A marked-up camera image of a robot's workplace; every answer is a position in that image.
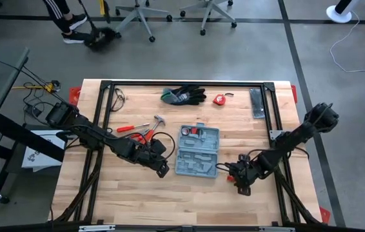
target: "plastic tool box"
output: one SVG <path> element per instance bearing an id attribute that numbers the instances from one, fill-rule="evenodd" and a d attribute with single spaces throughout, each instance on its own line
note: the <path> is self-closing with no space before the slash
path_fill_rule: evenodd
<path id="1" fill-rule="evenodd" d="M 204 123 L 182 125 L 179 131 L 175 172 L 178 175 L 216 178 L 220 130 Z"/>

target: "black pants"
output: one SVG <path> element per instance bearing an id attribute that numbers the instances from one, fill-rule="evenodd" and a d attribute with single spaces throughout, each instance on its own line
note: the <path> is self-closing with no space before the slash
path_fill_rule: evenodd
<path id="1" fill-rule="evenodd" d="M 69 23 L 64 18 L 64 14 L 69 13 L 69 7 L 65 0 L 43 0 L 48 9 L 49 16 L 52 18 L 54 23 L 61 29 L 62 32 L 68 33 Z"/>

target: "black glove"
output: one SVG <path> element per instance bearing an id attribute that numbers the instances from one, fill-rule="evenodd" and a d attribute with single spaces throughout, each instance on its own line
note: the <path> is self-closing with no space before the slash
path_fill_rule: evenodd
<path id="1" fill-rule="evenodd" d="M 200 102 L 204 102 L 205 89 L 200 89 L 198 85 L 184 85 L 178 89 L 165 88 L 163 94 L 161 95 L 161 100 L 167 104 L 172 104 L 175 106 L 182 106 L 185 104 L 189 105 L 199 105 Z"/>

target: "gray floor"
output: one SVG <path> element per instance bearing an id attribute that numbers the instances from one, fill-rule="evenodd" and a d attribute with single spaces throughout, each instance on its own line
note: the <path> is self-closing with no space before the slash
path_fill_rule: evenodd
<path id="1" fill-rule="evenodd" d="M 81 11 L 76 0 L 68 2 L 73 12 Z M 178 17 L 179 7 L 195 2 L 157 0 L 151 6 Z M 325 9 L 338 1 L 284 2 L 290 19 L 327 19 Z M 108 3 L 111 7 L 132 5 L 131 0 Z M 99 16 L 97 1 L 87 1 L 86 6 L 92 16 Z M 365 1 L 355 11 L 365 19 Z M 230 13 L 243 19 L 282 18 L 276 0 L 236 0 Z M 4 0 L 0 15 L 46 15 L 46 9 L 41 0 L 13 0 L 12 4 Z M 187 17 L 202 17 L 202 13 L 188 12 Z M 65 45 L 50 21 L 0 20 L 0 44 L 29 47 L 28 67 L 44 79 L 60 80 L 64 98 L 68 98 L 68 88 L 80 86 L 84 78 L 288 80 L 301 93 L 283 24 L 239 23 L 233 30 L 229 23 L 208 23 L 205 37 L 199 35 L 200 23 L 149 24 L 157 38 L 155 43 L 148 41 L 139 23 L 131 23 L 120 41 L 104 54 L 96 54 L 81 45 Z M 365 73 L 344 73 L 328 51 L 352 26 L 293 24 L 291 29 L 312 104 L 333 102 L 333 109 L 340 114 L 339 125 L 322 139 L 346 225 L 365 228 Z M 80 30 L 87 32 L 89 26 Z M 352 36 L 336 47 L 335 55 L 346 69 L 365 69 L 365 25 L 354 29 Z M 26 81 L 29 79 L 21 75 L 16 85 Z M 19 123 L 23 121 L 23 105 L 15 99 L 25 94 L 12 91 L 1 109 Z M 305 107 L 301 94 L 297 108 L 302 119 Z M 319 203 L 331 210 L 312 142 L 308 149 Z M 50 177 L 12 177 L 6 183 L 12 201 L 0 205 L 0 226 L 45 221 L 55 183 Z"/>

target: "red screwdriver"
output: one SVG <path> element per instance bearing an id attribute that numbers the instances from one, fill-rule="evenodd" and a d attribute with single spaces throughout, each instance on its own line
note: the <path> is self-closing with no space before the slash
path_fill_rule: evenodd
<path id="1" fill-rule="evenodd" d="M 123 127 L 117 128 L 117 132 L 134 130 L 136 128 L 143 127 L 143 126 L 149 126 L 149 125 L 150 125 L 149 123 L 146 123 L 146 124 L 142 124 L 142 125 L 138 125 L 138 126 L 123 126 Z"/>

